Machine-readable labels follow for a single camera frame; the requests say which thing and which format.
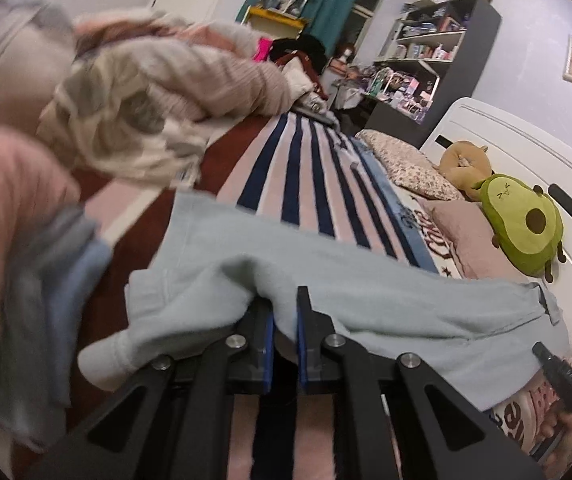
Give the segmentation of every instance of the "shelf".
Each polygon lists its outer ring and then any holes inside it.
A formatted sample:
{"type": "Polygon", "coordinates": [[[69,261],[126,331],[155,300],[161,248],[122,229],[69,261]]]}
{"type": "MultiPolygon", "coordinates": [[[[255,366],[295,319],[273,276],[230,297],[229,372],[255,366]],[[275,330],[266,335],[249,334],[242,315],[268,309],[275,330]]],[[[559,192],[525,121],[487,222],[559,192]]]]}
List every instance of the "shelf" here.
{"type": "Polygon", "coordinates": [[[424,44],[438,47],[440,44],[445,50],[452,50],[459,42],[466,30],[456,32],[434,32],[432,34],[420,34],[419,36],[409,36],[408,38],[397,38],[397,44],[424,44]]]}
{"type": "Polygon", "coordinates": [[[435,20],[443,20],[445,16],[433,16],[432,18],[427,18],[425,20],[403,20],[402,25],[405,27],[409,25],[421,25],[422,23],[432,23],[435,20]]]}
{"type": "Polygon", "coordinates": [[[398,70],[403,70],[404,72],[414,72],[417,68],[422,67],[419,61],[423,61],[432,67],[439,76],[444,76],[448,67],[452,63],[450,59],[380,59],[376,62],[384,63],[386,65],[392,65],[393,69],[397,67],[398,70]]]}
{"type": "Polygon", "coordinates": [[[272,20],[282,25],[287,25],[287,27],[293,27],[298,29],[304,29],[308,24],[308,20],[305,18],[295,18],[290,14],[285,14],[284,12],[279,12],[273,9],[263,9],[261,7],[248,7],[244,21],[246,21],[249,16],[257,16],[258,18],[263,18],[265,20],[272,20]]]}

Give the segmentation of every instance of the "light blue towel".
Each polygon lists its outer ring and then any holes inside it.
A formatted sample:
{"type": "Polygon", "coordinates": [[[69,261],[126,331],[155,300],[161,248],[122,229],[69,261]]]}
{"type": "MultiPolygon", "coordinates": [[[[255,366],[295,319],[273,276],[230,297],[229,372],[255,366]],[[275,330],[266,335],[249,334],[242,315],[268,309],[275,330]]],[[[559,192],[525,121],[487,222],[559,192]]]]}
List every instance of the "light blue towel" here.
{"type": "Polygon", "coordinates": [[[66,433],[70,365],[82,308],[111,250],[70,206],[16,240],[0,308],[0,426],[34,450],[66,433]]]}
{"type": "Polygon", "coordinates": [[[200,352],[255,294],[272,301],[277,327],[294,340],[298,285],[339,333],[391,358],[416,352],[480,410],[539,370],[535,342],[570,352],[556,300],[536,283],[444,278],[178,192],[150,269],[130,276],[128,329],[82,350],[80,370],[112,389],[158,354],[200,352]]]}

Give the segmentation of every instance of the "bottle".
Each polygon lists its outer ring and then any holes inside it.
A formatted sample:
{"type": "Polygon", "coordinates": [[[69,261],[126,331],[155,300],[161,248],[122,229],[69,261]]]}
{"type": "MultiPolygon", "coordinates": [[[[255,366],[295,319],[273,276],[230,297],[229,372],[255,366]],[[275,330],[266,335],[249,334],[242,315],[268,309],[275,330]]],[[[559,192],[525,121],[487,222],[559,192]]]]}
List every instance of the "bottle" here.
{"type": "Polygon", "coordinates": [[[444,54],[446,53],[446,51],[442,48],[442,44],[440,43],[440,46],[438,46],[435,49],[435,52],[432,53],[432,58],[433,59],[443,59],[444,58],[444,54]]]}
{"type": "Polygon", "coordinates": [[[393,95],[393,98],[390,100],[390,105],[393,108],[395,108],[403,98],[404,94],[401,91],[397,90],[393,95]]]}

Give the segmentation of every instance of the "plush toy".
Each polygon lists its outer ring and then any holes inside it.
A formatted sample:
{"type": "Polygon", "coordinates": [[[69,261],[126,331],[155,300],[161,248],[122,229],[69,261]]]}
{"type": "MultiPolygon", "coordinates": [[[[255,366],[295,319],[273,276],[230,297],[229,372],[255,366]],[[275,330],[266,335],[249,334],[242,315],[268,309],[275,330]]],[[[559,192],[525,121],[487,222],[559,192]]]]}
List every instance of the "plush toy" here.
{"type": "Polygon", "coordinates": [[[480,190],[482,208],[495,231],[493,245],[527,276],[543,272],[552,283],[550,264],[555,255],[561,263],[566,261],[564,225],[552,199],[540,186],[531,189],[504,174],[494,174],[474,187],[480,190]]]}
{"type": "Polygon", "coordinates": [[[473,202],[479,202],[479,191],[473,185],[493,174],[486,156],[487,146],[478,148],[467,140],[458,140],[450,145],[440,161],[442,176],[473,202]]]}

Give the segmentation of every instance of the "clothing pile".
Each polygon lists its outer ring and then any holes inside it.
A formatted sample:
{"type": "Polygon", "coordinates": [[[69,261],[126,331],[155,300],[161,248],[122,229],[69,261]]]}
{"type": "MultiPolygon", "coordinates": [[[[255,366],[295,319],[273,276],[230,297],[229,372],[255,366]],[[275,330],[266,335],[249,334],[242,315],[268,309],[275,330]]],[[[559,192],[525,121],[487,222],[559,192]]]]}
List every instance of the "clothing pile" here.
{"type": "Polygon", "coordinates": [[[82,308],[111,259],[78,200],[43,146],[0,127],[0,426],[35,449],[65,433],[82,308]]]}
{"type": "Polygon", "coordinates": [[[77,21],[0,2],[0,123],[37,136],[67,168],[191,187],[212,135],[201,121],[279,115],[313,89],[301,66],[253,61],[261,36],[242,25],[154,10],[77,21]]]}
{"type": "Polygon", "coordinates": [[[0,1],[0,426],[18,441],[64,434],[82,310],[111,259],[66,169],[192,187],[221,130],[205,120],[278,116],[320,91],[303,54],[287,70],[253,60],[261,39],[151,9],[73,22],[0,1]]]}

